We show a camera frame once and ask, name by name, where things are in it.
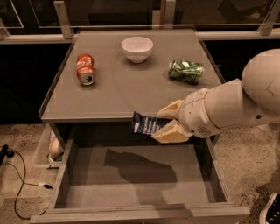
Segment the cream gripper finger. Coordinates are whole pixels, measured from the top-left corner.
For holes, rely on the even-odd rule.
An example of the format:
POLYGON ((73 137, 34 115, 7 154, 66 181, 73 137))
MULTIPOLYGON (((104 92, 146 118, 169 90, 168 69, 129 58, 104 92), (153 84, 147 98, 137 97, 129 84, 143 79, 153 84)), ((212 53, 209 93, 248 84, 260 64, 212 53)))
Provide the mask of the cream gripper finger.
POLYGON ((158 118, 178 119, 182 100, 176 100, 157 112, 158 118))
POLYGON ((186 142, 192 135, 193 133, 184 128, 179 121, 172 120, 151 136, 161 144, 169 144, 186 142))

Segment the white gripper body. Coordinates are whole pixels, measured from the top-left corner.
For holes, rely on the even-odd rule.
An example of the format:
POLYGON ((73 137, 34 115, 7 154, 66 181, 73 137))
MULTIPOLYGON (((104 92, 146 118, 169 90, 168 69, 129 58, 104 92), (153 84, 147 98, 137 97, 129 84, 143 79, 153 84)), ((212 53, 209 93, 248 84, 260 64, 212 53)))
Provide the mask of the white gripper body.
POLYGON ((189 94, 180 104, 178 119, 192 135, 205 138, 221 133, 214 125, 206 109, 207 88, 189 94))

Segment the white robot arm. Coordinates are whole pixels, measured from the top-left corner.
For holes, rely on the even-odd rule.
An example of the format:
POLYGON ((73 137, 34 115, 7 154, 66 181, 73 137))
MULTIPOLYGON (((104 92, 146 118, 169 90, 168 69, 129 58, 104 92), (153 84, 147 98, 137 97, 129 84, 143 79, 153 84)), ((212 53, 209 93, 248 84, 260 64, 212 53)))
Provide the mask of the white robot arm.
POLYGON ((202 88, 162 108, 158 118, 169 122, 152 134, 162 144, 205 138, 224 129, 280 121, 280 50, 257 54, 240 79, 202 88))

